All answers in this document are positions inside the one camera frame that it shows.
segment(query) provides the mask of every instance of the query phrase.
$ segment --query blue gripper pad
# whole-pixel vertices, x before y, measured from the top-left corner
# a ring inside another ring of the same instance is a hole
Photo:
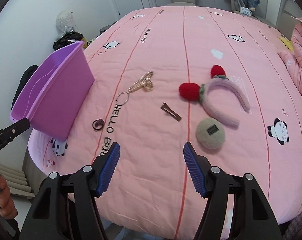
[[[99,179],[98,179],[99,184],[97,188],[97,194],[99,197],[101,197],[102,194],[107,191],[115,167],[118,164],[119,158],[120,158],[120,145],[117,143],[112,149],[106,163],[104,164],[99,174]]]
[[[194,154],[196,153],[193,152],[193,148],[191,148],[189,144],[186,143],[183,147],[183,157],[187,164],[196,192],[200,193],[201,197],[204,197],[206,193],[205,178],[194,156]]]

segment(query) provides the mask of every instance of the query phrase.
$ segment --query pink fuzzy headband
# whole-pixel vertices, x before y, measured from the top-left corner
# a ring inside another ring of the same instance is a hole
[[[201,88],[199,85],[194,83],[181,84],[179,87],[180,95],[188,101],[199,99],[200,103],[203,106],[203,109],[207,112],[209,116],[215,118],[216,120],[225,125],[237,128],[239,126],[239,120],[217,110],[210,103],[208,93],[216,86],[222,86],[227,89],[230,89],[238,98],[243,109],[246,112],[249,112],[250,104],[248,102],[247,97],[243,94],[242,90],[235,83],[233,83],[226,77],[225,72],[221,66],[215,65],[212,68],[211,77],[212,79],[205,85],[203,84]]]

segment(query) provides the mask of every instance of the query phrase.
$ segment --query bed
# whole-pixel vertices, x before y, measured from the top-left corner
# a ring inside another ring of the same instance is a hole
[[[134,11],[99,36],[85,56],[94,75],[73,123],[67,149],[57,156],[53,139],[33,130],[28,150],[45,174],[77,171],[104,154],[111,143],[121,156],[110,186],[96,200],[100,215],[126,228],[168,239],[192,239],[206,200],[195,191],[183,159],[190,141],[196,152],[228,174],[250,172],[257,179],[279,224],[302,212],[302,97],[278,56],[286,50],[281,33],[257,20],[206,7],[156,7]],[[221,65],[247,96],[246,113],[228,90],[210,92],[214,106],[240,120],[225,126],[220,150],[207,150],[195,136],[208,115],[199,103],[179,96],[179,85],[201,85]],[[140,89],[119,106],[117,95],[153,71],[154,89]],[[182,117],[177,122],[163,103]],[[94,120],[106,124],[100,131]],[[285,123],[288,139],[269,127]],[[232,219],[228,201],[223,238]]]

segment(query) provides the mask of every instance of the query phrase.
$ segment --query metal bolt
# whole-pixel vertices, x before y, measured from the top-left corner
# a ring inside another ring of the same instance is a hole
[[[213,172],[213,173],[219,173],[220,172],[220,169],[219,169],[219,167],[212,167],[211,168],[211,171]]]
[[[55,179],[57,176],[58,176],[58,174],[56,172],[52,172],[52,173],[50,173],[49,178]]]
[[[247,174],[245,175],[245,177],[246,177],[248,180],[253,180],[253,175],[250,174],[250,173],[247,173]]]
[[[84,166],[83,169],[82,169],[84,172],[90,172],[92,171],[92,167],[91,166]]]

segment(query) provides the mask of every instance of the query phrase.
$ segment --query purple storage box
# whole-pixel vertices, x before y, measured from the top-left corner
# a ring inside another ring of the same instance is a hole
[[[53,52],[21,91],[10,120],[22,118],[31,127],[65,141],[76,115],[94,82],[79,41]]]

